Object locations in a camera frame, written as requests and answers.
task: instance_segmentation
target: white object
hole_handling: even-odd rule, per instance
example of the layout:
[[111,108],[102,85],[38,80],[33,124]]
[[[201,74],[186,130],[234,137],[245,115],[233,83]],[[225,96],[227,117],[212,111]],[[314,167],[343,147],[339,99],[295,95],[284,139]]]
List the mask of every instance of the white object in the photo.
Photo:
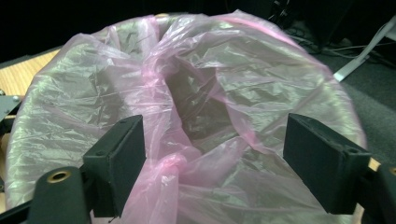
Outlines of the white object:
[[383,28],[376,33],[370,44],[364,49],[364,51],[361,52],[361,54],[357,58],[347,63],[344,67],[342,67],[334,74],[334,78],[337,81],[342,81],[362,63],[364,63],[364,61],[366,61],[366,59],[368,58],[368,54],[370,53],[370,51],[378,44],[379,41],[381,41],[382,38],[384,38],[384,36],[396,41],[396,15],[393,16],[392,19],[390,19],[390,21],[386,23]]

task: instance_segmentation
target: trash can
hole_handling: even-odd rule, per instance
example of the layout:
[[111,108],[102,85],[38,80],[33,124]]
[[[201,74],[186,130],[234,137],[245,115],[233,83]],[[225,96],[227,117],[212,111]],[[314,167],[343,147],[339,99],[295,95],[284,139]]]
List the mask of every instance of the trash can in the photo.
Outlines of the trash can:
[[76,35],[21,105],[7,206],[31,200],[47,171],[79,167],[118,120],[143,115],[148,159],[113,223],[351,223],[326,214],[282,159],[290,112],[365,144],[331,71],[268,21],[148,16]]

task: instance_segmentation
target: black clamp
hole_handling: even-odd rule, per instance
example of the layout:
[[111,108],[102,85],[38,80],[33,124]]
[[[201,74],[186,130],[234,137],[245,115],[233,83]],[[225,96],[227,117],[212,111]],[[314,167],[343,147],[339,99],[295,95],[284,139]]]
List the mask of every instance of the black clamp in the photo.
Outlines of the black clamp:
[[120,217],[146,160],[143,117],[116,123],[83,156],[84,164],[42,175],[35,197],[0,215],[0,223],[86,224],[96,217]]
[[331,214],[352,215],[364,207],[361,223],[395,223],[396,165],[369,168],[371,153],[316,119],[289,114],[283,157]]
[[16,115],[21,105],[21,97],[6,96],[6,93],[0,90],[0,139],[5,133],[11,131],[14,119],[8,119],[9,115]]

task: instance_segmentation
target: metal ring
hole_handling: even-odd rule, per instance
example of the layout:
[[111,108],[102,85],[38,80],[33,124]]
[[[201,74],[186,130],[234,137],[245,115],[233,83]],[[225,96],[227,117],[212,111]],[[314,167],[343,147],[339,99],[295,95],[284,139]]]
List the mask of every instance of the metal ring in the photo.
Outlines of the metal ring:
[[66,180],[72,173],[68,170],[58,171],[47,178],[47,182],[54,184]]

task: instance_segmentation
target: wooden surface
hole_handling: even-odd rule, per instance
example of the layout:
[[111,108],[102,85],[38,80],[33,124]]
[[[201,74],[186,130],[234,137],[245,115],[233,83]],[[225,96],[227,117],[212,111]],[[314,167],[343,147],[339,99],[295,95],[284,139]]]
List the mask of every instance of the wooden surface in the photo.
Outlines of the wooden surface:
[[[0,69],[0,89],[7,95],[24,95],[34,75],[58,53],[58,49],[33,59]],[[5,179],[8,134],[0,142],[0,176]],[[5,194],[0,193],[0,213],[6,210]]]
[[22,63],[0,69],[0,89],[7,95],[24,95],[33,76],[43,68],[59,50],[43,54]]
[[369,163],[369,167],[376,171],[378,169],[378,166],[380,165],[380,163],[378,161],[376,161],[375,159],[371,158],[370,159],[370,163]]

